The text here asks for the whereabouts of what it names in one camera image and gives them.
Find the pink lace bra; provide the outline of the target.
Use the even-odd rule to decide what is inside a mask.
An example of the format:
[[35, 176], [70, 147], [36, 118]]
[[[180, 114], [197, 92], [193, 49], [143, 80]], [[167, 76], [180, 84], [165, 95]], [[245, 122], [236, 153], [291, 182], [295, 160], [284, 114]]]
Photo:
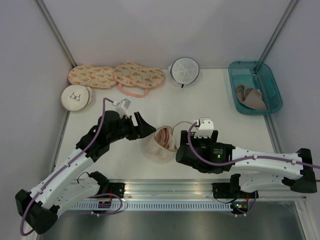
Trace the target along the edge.
[[161, 147], [169, 151], [175, 150], [175, 138], [173, 136], [173, 130], [170, 126], [161, 127], [155, 134], [154, 138]]

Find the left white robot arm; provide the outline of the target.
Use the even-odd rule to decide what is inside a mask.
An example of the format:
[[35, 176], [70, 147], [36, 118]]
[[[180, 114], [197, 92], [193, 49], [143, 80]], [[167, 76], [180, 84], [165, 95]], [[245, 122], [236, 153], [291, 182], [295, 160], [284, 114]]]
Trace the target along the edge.
[[156, 131], [139, 112], [121, 116], [117, 111], [107, 110], [76, 144], [65, 162], [31, 190], [21, 189], [15, 195], [18, 214], [22, 217], [20, 233], [25, 224], [41, 235], [56, 223], [58, 218], [71, 207], [87, 198], [122, 198], [110, 191], [110, 181], [99, 171], [88, 174], [83, 181], [74, 184], [75, 178], [106, 154], [116, 141], [144, 139]]

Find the beige round laundry bag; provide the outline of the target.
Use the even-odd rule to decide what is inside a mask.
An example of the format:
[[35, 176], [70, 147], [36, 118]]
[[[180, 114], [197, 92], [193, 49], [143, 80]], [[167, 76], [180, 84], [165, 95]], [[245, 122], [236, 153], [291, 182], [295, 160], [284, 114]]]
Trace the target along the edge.
[[[159, 163], [166, 164], [171, 160], [174, 160], [176, 157], [176, 153], [180, 147], [181, 142], [181, 132], [187, 131], [191, 127], [192, 123], [188, 121], [180, 121], [175, 126], [171, 127], [169, 125], [164, 125], [156, 129], [154, 133], [150, 136], [146, 137], [142, 141], [142, 154], [149, 160]], [[155, 140], [155, 134], [157, 131], [162, 128], [169, 126], [172, 128], [172, 135], [175, 140], [175, 148], [174, 151], [167, 150], [161, 147]]]

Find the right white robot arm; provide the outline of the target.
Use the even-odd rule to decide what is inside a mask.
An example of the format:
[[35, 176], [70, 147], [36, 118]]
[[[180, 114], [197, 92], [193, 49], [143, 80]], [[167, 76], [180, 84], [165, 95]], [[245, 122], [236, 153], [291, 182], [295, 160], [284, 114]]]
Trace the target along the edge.
[[308, 148], [277, 154], [251, 151], [218, 142], [217, 130], [198, 137], [194, 131], [181, 131], [175, 160], [204, 174], [232, 172], [228, 192], [235, 198], [262, 189], [288, 187], [300, 194], [314, 194], [317, 183]]

